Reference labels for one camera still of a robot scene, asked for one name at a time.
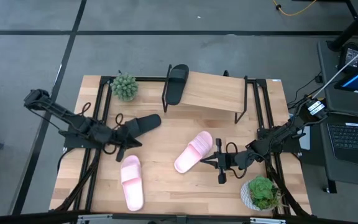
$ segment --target yellow cable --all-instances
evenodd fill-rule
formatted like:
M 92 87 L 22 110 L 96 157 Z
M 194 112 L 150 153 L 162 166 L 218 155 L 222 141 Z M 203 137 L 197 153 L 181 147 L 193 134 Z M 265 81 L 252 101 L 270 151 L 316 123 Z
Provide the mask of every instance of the yellow cable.
M 286 16 L 296 16 L 296 15 L 298 15 L 298 14 L 301 14 L 303 11 L 307 10 L 307 9 L 308 9 L 312 4 L 314 4 L 316 1 L 317 1 L 317 0 L 314 0 L 312 3 L 310 3 L 310 4 L 309 4 L 308 6 L 306 6 L 304 9 L 302 9 L 302 10 L 300 10 L 299 12 L 296 12 L 296 13 L 294 13 L 294 14 L 287 14 L 287 13 L 285 13 L 284 11 L 281 10 L 281 7 L 279 7 L 278 10 L 280 10 L 280 12 L 281 12 L 282 14 L 286 15 Z M 276 0 L 273 0 L 273 2 L 274 2 L 274 4 L 275 4 L 276 6 L 278 6 Z

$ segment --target wooden ramp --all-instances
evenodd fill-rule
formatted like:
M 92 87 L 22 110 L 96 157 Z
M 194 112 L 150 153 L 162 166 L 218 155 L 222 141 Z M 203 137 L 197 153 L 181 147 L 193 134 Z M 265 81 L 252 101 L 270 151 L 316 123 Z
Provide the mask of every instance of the wooden ramp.
M 242 78 L 190 72 L 180 103 L 241 113 L 244 88 Z

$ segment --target potted plant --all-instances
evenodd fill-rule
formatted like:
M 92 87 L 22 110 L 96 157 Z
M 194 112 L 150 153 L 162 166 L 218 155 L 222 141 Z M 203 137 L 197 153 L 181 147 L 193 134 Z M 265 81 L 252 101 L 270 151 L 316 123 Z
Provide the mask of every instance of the potted plant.
M 271 211 L 280 205 L 280 191 L 268 178 L 258 176 L 247 181 L 241 188 L 244 204 L 257 211 Z
M 113 95 L 118 96 L 118 99 L 122 101 L 133 100 L 139 87 L 136 78 L 128 73 L 122 74 L 120 70 L 118 73 L 119 75 L 110 84 Z

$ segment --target wooden board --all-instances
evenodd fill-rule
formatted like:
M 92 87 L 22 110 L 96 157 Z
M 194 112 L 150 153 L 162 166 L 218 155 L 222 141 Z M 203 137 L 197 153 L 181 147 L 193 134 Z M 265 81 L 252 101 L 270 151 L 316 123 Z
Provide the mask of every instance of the wooden board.
M 190 72 L 180 103 L 241 113 L 244 86 L 242 78 Z
M 86 102 L 94 103 L 99 80 L 100 76 L 84 76 L 76 113 L 81 111 Z M 276 125 L 283 124 L 288 119 L 288 111 L 282 84 L 267 80 L 267 85 L 274 122 Z M 263 163 L 253 163 L 242 179 L 236 179 L 232 172 L 227 172 L 227 183 L 223 185 L 218 184 L 218 171 L 209 165 L 199 163 L 186 174 L 179 174 L 173 168 L 175 159 L 202 130 L 209 131 L 214 138 L 221 138 L 223 145 L 235 142 L 239 150 L 255 139 L 258 121 L 252 86 L 249 85 L 247 113 L 237 124 L 234 124 L 233 112 L 199 106 L 179 104 L 169 106 L 167 113 L 164 113 L 162 88 L 162 82 L 139 82 L 139 95 L 134 101 L 126 103 L 113 97 L 109 107 L 107 124 L 110 127 L 116 125 L 114 118 L 118 113 L 123 113 L 125 120 L 152 113 L 159 114 L 162 119 L 160 127 L 137 138 L 143 143 L 142 147 L 129 149 L 125 153 L 125 157 L 138 156 L 142 164 L 145 204 L 142 210 L 135 213 L 271 216 L 270 212 L 248 209 L 240 199 L 240 189 L 244 182 L 257 175 L 265 175 Z M 261 91 L 260 96 L 264 111 Z M 91 116 L 92 113 L 93 105 L 85 115 Z M 106 148 L 107 151 L 113 149 L 112 146 Z M 84 149 L 75 149 L 62 160 L 50 208 L 59 206 L 76 185 L 83 154 Z M 119 176 L 121 163 L 116 162 L 115 158 L 115 154 L 101 155 L 91 208 L 93 212 L 133 213 L 126 207 Z M 297 200 L 302 199 L 301 205 L 307 209 L 308 197 L 299 162 L 291 154 L 282 154 L 282 164 L 288 188 Z M 81 208 L 85 206 L 86 193 L 87 186 L 83 191 Z

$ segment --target white cable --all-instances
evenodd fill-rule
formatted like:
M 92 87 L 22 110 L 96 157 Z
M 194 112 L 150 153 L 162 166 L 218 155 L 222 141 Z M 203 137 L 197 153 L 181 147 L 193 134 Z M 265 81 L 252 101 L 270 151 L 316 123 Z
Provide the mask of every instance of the white cable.
M 325 89 L 333 80 L 335 77 L 337 77 L 341 71 L 343 71 L 348 65 L 350 65 L 355 59 L 358 58 L 358 55 L 356 55 L 350 62 L 348 62 L 345 66 L 343 66 L 313 97 L 312 99 L 316 98 L 316 96 Z

